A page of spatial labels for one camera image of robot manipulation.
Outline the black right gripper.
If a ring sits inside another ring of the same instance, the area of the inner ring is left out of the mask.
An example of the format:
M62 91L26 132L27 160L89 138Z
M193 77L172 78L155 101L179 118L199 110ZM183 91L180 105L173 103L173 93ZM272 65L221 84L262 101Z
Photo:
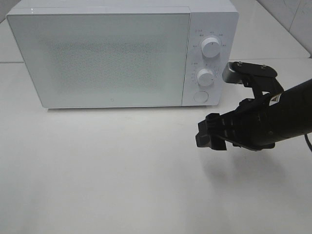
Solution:
M265 94L261 97L246 98L240 101L234 110L220 115L208 114L203 121L198 123L198 133L195 136L199 148L211 148L216 151L226 151L226 142L234 147L245 148L251 151L272 149L275 143L260 144L260 139L266 138L265 132L269 128L267 117L262 111L269 106L274 95ZM221 136L211 132L221 132ZM236 143L230 141L230 134L235 133Z

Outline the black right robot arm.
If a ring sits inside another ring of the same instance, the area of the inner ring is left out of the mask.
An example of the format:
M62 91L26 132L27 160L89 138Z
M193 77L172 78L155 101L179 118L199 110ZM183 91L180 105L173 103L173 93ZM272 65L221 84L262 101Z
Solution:
M199 148L226 149L226 142L251 151L272 149L275 143L312 131L312 81L277 95L246 98L225 114L210 113L198 124Z

